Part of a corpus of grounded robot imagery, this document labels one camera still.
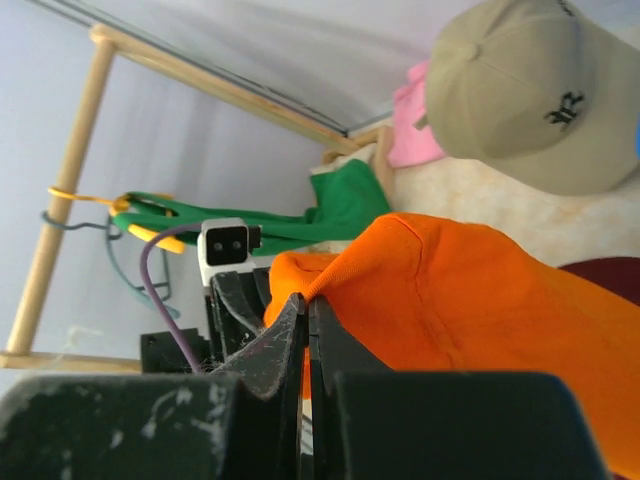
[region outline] white ceiling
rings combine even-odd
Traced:
[[[447,21],[480,0],[75,1],[349,128],[388,112],[406,70],[428,58]],[[638,0],[574,3],[611,29],[640,23]]]

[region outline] beige fabric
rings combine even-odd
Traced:
[[[559,197],[445,158],[397,170],[395,192],[398,210],[489,225],[547,265],[640,257],[640,171],[611,192]]]
[[[436,41],[429,124],[447,154],[558,195],[638,166],[640,51],[564,0],[487,0]]]

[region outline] cap button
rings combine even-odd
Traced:
[[[473,60],[478,58],[481,53],[482,53],[482,50],[480,49],[480,46],[475,43],[471,43],[466,47],[462,48],[460,55],[462,56],[463,60],[467,62],[472,62]]]

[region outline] wooden rod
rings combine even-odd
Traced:
[[[76,191],[115,53],[116,47],[113,42],[97,42],[80,107],[58,172],[56,187],[66,192]],[[47,213],[53,221],[66,223],[70,210],[71,200],[52,197]],[[43,225],[40,230],[40,238],[31,261],[31,269],[22,291],[22,298],[7,343],[8,353],[25,355],[31,351],[42,307],[49,290],[53,268],[60,250],[62,235],[62,230],[48,224]]]
[[[380,132],[380,128],[374,128],[373,130],[367,130],[360,135],[356,135],[352,140],[356,142],[358,146],[364,147],[370,143],[377,142],[379,140],[378,137],[380,136]]]
[[[94,41],[109,40],[116,44],[118,54],[131,61],[213,95],[223,102],[315,140],[340,153],[349,153],[358,148],[358,144],[353,140],[299,113],[265,100],[238,85],[106,25],[95,25],[91,29],[91,38]]]
[[[394,190],[395,190],[395,171],[389,165],[389,152],[393,147],[393,129],[388,126],[377,128],[376,153],[371,162],[371,168],[375,174],[380,186],[384,191],[387,200],[393,206]]]
[[[140,373],[140,361],[126,358],[30,353],[14,355],[0,352],[1,368],[62,370],[65,372]]]

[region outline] pink cloth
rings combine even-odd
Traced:
[[[445,156],[436,143],[431,127],[422,130],[415,123],[425,114],[424,89],[429,62],[419,63],[409,69],[409,85],[398,89],[394,95],[393,128],[394,144],[389,152],[392,167],[410,167],[433,162]]]

